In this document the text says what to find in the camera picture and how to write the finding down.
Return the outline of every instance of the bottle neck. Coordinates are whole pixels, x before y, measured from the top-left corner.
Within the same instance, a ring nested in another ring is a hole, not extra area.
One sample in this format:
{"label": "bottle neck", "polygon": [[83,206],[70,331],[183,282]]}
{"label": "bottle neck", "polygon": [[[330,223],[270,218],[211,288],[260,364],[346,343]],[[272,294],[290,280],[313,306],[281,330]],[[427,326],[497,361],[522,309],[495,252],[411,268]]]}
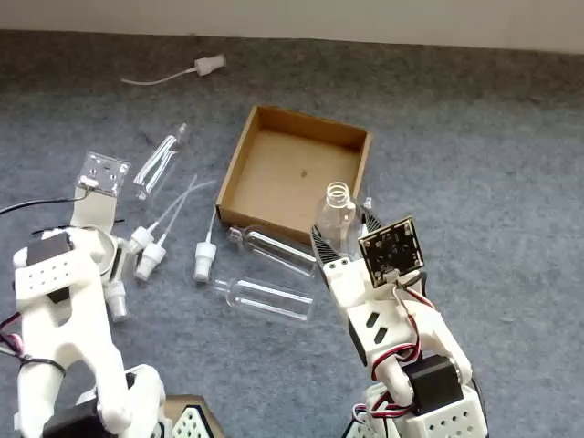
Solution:
{"label": "bottle neck", "polygon": [[241,244],[244,241],[244,232],[240,228],[232,226],[227,232],[227,240],[234,244]]}
{"label": "bottle neck", "polygon": [[229,286],[228,281],[220,279],[213,280],[213,290],[223,297],[226,297],[229,293]]}
{"label": "bottle neck", "polygon": [[344,208],[350,203],[350,191],[344,182],[332,182],[327,187],[327,205],[332,208]]}

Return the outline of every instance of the cardboard piece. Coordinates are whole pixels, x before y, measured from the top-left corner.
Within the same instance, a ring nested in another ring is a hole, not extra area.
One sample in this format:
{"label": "cardboard piece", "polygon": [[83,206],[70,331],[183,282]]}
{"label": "cardboard piece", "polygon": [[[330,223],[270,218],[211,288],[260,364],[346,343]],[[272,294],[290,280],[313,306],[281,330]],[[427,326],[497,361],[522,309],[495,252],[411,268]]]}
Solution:
{"label": "cardboard piece", "polygon": [[327,185],[359,193],[371,134],[285,109],[254,107],[229,164],[217,213],[306,244]]}
{"label": "cardboard piece", "polygon": [[184,408],[189,405],[201,406],[214,438],[225,438],[219,422],[200,395],[169,395],[166,397],[166,403],[164,403],[164,413],[172,420],[172,424],[176,424],[181,418]]}

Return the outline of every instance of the white cap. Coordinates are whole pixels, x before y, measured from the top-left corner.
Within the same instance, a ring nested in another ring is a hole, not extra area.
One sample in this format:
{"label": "white cap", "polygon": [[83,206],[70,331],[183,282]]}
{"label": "white cap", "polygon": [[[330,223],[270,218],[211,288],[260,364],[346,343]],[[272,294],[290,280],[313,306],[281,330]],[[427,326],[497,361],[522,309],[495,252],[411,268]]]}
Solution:
{"label": "white cap", "polygon": [[206,76],[218,68],[225,67],[227,60],[225,55],[216,55],[214,57],[200,57],[194,61],[199,76]]}
{"label": "white cap", "polygon": [[194,279],[199,283],[209,283],[211,266],[215,260],[217,246],[211,242],[199,242],[194,253]]}
{"label": "white cap", "polygon": [[148,281],[152,270],[158,266],[164,256],[166,256],[166,250],[160,244],[149,244],[142,253],[142,259],[134,275],[142,281]]}
{"label": "white cap", "polygon": [[106,301],[113,322],[125,321],[130,317],[126,307],[126,287],[121,281],[114,281],[105,289]]}
{"label": "white cap", "polygon": [[147,230],[143,226],[139,226],[130,237],[127,249],[128,253],[136,255],[152,242],[154,242],[154,236],[150,230]]}

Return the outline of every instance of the bottle cap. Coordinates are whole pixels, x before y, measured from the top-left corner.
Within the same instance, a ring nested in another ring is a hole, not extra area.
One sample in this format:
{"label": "bottle cap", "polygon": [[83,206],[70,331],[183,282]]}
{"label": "bottle cap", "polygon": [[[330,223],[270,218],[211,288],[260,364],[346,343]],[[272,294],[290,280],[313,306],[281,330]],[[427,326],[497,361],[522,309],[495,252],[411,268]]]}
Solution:
{"label": "bottle cap", "polygon": [[148,281],[154,268],[166,256],[166,250],[159,244],[149,244],[142,253],[142,259],[138,263],[135,276],[142,281]]}
{"label": "bottle cap", "polygon": [[194,279],[199,283],[209,283],[211,266],[215,260],[217,246],[211,242],[199,242],[194,254]]}
{"label": "bottle cap", "polygon": [[230,226],[229,231],[227,231],[227,240],[234,244],[241,244],[244,241],[244,234],[239,228]]}
{"label": "bottle cap", "polygon": [[136,255],[153,241],[154,236],[152,236],[152,233],[143,226],[139,226],[130,237],[130,241],[128,242],[128,253]]}

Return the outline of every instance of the circuit board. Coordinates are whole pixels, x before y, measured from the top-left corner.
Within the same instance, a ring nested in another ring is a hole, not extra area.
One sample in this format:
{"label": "circuit board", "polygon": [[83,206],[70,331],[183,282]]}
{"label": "circuit board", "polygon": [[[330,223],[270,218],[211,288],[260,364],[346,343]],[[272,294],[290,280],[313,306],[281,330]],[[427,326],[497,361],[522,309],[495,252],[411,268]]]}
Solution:
{"label": "circuit board", "polygon": [[394,270],[403,276],[423,266],[411,216],[363,236],[359,246],[373,287],[385,285],[385,276]]}

